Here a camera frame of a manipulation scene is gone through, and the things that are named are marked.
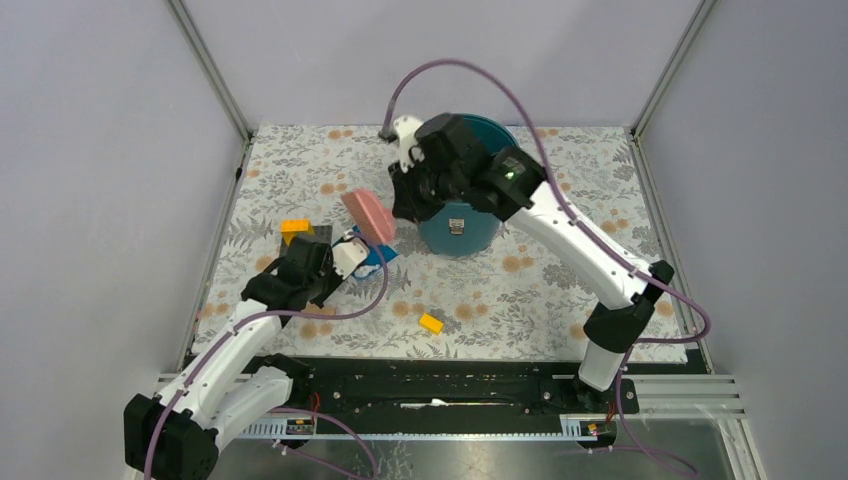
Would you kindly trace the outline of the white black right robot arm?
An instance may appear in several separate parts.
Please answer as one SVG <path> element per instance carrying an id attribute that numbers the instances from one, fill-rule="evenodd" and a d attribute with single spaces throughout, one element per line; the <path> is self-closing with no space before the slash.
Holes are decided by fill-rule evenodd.
<path id="1" fill-rule="evenodd" d="M 395 218 L 422 223 L 448 203 L 466 203 L 540 242 L 590 286 L 598 303 L 584 325 L 573 396 L 583 410 L 601 410 L 673 268 L 627 252 L 564 199 L 542 164 L 515 143 L 489 148 L 463 115 L 402 116 L 379 136 L 399 149 L 389 167 Z"/>

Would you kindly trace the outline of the blue plastic dustpan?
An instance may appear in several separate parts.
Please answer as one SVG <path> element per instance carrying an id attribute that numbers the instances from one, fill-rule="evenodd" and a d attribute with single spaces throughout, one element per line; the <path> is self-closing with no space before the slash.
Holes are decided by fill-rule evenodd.
<path id="1" fill-rule="evenodd" d="M 359 265 L 357 268 L 359 268 L 360 266 L 363 266 L 363 265 L 380 265 L 381 269 L 382 269 L 382 261 L 380 260 L 380 258 L 383 258 L 385 263 L 389 264 L 391 261 L 393 261 L 395 258 L 398 257 L 398 253 L 392 247 L 390 247 L 388 245 L 374 246 L 370 243 L 367 243 L 366 246 L 368 247 L 368 255 L 367 255 L 365 261 L 361 265 Z M 354 276 L 353 276 L 353 278 L 356 279 L 356 280 L 366 280 L 366 279 L 368 279 L 368 278 L 357 279 Z"/>

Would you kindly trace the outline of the pink hand brush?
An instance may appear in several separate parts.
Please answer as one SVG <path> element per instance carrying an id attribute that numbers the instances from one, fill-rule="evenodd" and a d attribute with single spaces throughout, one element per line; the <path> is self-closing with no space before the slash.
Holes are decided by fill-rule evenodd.
<path id="1" fill-rule="evenodd" d="M 395 218 L 373 191 L 359 188 L 342 195 L 341 201 L 370 244 L 387 245 L 394 240 Z"/>

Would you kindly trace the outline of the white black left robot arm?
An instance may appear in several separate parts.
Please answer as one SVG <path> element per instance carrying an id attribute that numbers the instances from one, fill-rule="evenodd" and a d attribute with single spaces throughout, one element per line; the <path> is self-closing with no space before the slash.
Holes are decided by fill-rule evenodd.
<path id="1" fill-rule="evenodd" d="M 210 347 L 151 397 L 124 409 L 124 454 L 147 479 L 206 479 L 224 448 L 271 409 L 309 401 L 304 366 L 275 356 L 245 383 L 233 383 L 258 350 L 308 304 L 321 304 L 368 257 L 351 237 L 335 245 L 291 240 L 285 254 L 252 277 Z"/>

